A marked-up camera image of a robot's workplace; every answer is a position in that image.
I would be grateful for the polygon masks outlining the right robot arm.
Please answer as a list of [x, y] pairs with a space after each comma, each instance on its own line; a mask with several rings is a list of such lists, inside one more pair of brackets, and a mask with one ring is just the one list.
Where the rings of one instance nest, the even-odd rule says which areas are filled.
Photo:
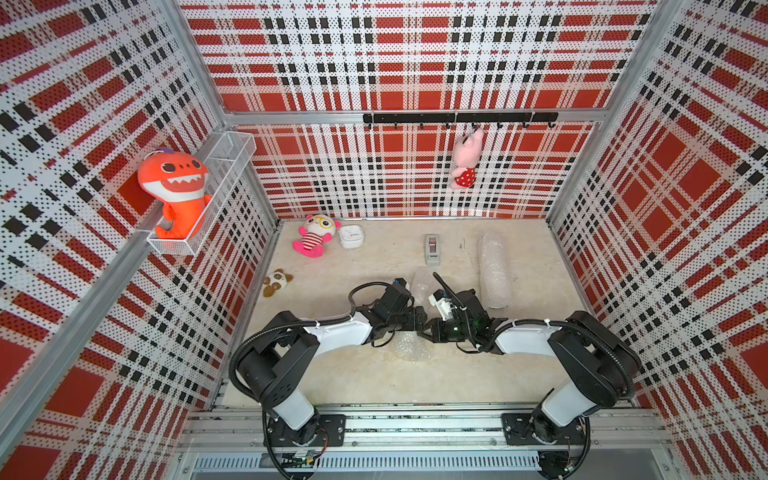
[[635, 394], [639, 356], [585, 311], [564, 320], [493, 318], [473, 289], [441, 286], [430, 299], [441, 317], [419, 327], [433, 343], [468, 342], [471, 354], [531, 354], [553, 357], [568, 379], [533, 409], [521, 437], [554, 445], [571, 427], [586, 427], [588, 416]]

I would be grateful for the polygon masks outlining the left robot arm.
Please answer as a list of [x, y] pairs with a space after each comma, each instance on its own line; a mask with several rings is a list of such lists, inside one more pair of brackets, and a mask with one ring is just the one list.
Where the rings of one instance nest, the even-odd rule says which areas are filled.
[[346, 347], [381, 347], [385, 335], [416, 331], [427, 321], [426, 311], [402, 278], [364, 283], [353, 288], [347, 300], [348, 313], [326, 319], [278, 313], [232, 354], [231, 386], [292, 432], [315, 431], [319, 414], [299, 388], [315, 358]]

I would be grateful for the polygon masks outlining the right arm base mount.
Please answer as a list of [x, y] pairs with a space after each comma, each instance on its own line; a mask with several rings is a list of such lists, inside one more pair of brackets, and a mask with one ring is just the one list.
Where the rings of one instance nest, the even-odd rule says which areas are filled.
[[502, 430], [506, 444], [523, 445], [573, 445], [587, 441], [588, 429], [580, 419], [561, 427], [544, 413], [536, 410], [529, 413], [507, 413], [501, 416]]

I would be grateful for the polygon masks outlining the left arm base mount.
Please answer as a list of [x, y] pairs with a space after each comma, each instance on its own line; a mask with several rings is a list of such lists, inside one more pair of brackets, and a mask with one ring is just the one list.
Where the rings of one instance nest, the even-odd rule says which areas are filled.
[[299, 430], [292, 430], [283, 419], [267, 416], [264, 444], [272, 447], [342, 446], [346, 421], [343, 414], [315, 414]]

